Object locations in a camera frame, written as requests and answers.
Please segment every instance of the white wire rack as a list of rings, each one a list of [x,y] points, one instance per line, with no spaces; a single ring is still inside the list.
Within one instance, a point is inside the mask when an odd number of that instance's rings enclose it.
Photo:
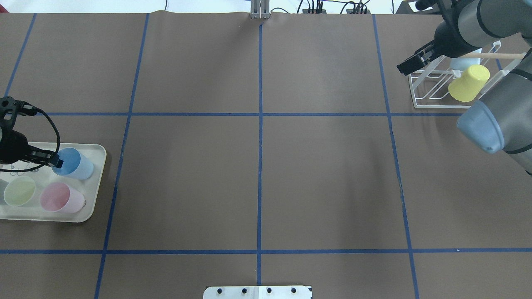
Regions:
[[[492,48],[488,53],[497,53],[501,48],[501,42],[496,41],[493,43]],[[438,66],[444,61],[449,61],[450,58],[446,56],[440,56],[439,58],[433,60],[429,63],[425,69],[415,71],[414,73],[408,75],[408,82],[410,85],[410,93],[412,96],[412,102],[415,108],[451,108],[451,109],[468,109],[470,105],[464,105],[459,101],[456,101],[449,95],[448,85],[454,79],[460,77],[461,71],[452,70],[451,67],[448,67],[445,70],[438,70]],[[485,65],[489,59],[481,59],[480,64]],[[495,75],[485,86],[484,93],[480,92],[477,98],[484,95],[489,88],[491,88],[497,81],[502,77],[506,76],[508,72],[513,69],[520,60],[514,60],[515,65],[513,65],[507,72],[500,71]]]

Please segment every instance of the light blue cup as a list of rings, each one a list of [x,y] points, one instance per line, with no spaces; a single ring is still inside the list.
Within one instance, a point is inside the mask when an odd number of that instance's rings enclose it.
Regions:
[[[59,159],[63,160],[63,167],[52,167],[56,175],[73,179],[88,179],[94,171],[94,164],[83,156],[77,149],[67,147],[58,153]]]

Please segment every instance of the white tray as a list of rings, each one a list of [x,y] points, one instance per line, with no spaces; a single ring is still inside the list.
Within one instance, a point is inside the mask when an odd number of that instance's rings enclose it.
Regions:
[[[29,142],[30,145],[41,148],[43,150],[55,150],[55,143],[41,143]],[[100,181],[102,180],[103,166],[107,153],[103,146],[99,144],[75,144],[62,143],[60,148],[73,147],[79,150],[85,157],[94,164],[94,172],[90,178],[86,180],[78,180],[66,178],[56,175],[52,168],[44,166],[39,168],[36,172],[22,172],[9,173],[0,172],[0,179],[7,182],[14,180],[20,176],[28,176],[35,180],[38,186],[46,187],[52,182],[63,182],[72,188],[80,191],[87,203],[81,211],[72,214],[54,213],[45,211],[39,204],[39,195],[34,195],[33,198],[24,206],[9,206],[3,199],[0,198],[0,219],[12,220],[37,220],[37,221],[60,221],[60,222],[83,222],[90,218],[94,212],[96,204],[96,197],[98,195]],[[35,166],[35,164],[28,162],[17,162],[11,165],[3,165],[4,169],[27,169]]]

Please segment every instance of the blue joint cap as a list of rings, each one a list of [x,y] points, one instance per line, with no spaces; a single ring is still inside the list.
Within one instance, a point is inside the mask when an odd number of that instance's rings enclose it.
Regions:
[[[476,101],[466,113],[460,116],[456,126],[486,153],[494,154],[504,148],[501,127],[482,101]]]

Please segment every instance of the gray robot arm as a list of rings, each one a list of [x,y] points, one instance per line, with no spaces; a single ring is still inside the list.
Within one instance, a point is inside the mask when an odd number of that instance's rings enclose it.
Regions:
[[[398,65],[403,74],[435,58],[459,57],[501,38],[521,33],[532,47],[532,0],[418,0],[420,7],[437,3],[445,22],[434,40]],[[532,175],[532,49],[457,122],[458,128],[488,153],[504,150]]]

